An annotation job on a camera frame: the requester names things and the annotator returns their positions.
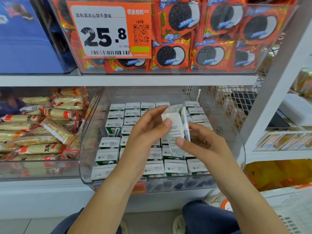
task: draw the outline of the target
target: store shelf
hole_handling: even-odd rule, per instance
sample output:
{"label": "store shelf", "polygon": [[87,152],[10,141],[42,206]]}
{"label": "store shelf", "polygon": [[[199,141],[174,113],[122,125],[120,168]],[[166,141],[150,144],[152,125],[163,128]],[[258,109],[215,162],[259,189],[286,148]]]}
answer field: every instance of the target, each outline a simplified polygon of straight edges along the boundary
{"label": "store shelf", "polygon": [[289,160],[311,158],[311,150],[296,150],[296,151],[255,151],[249,156],[246,156],[246,164],[257,161],[274,161],[274,160]]}
{"label": "store shelf", "polygon": [[257,75],[150,74],[150,75],[80,75],[77,70],[66,75],[0,75],[1,86],[185,86],[254,85]]}

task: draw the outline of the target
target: orange price tag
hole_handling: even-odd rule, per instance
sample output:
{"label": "orange price tag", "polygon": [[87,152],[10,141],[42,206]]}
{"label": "orange price tag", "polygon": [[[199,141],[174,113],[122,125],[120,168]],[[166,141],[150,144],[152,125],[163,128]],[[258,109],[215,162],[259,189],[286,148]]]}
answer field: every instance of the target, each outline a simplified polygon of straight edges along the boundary
{"label": "orange price tag", "polygon": [[85,58],[152,57],[150,2],[67,0],[67,5]]}
{"label": "orange price tag", "polygon": [[133,188],[132,194],[145,194],[146,193],[146,182],[137,182]]}

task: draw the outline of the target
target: blue package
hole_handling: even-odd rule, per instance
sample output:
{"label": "blue package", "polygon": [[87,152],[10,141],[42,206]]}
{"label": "blue package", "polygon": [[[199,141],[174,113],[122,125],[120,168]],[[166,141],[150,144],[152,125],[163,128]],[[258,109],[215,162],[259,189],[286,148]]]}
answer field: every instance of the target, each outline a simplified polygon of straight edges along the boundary
{"label": "blue package", "polygon": [[0,50],[1,74],[65,73],[29,0],[0,0]]}

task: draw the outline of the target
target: barcode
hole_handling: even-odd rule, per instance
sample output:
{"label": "barcode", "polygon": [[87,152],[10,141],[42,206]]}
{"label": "barcode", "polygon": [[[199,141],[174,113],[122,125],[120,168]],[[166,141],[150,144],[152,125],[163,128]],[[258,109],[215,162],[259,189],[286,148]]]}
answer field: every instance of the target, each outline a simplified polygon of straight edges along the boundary
{"label": "barcode", "polygon": [[100,56],[116,56],[116,55],[130,55],[130,51],[93,51],[91,50],[92,55],[100,55]]}

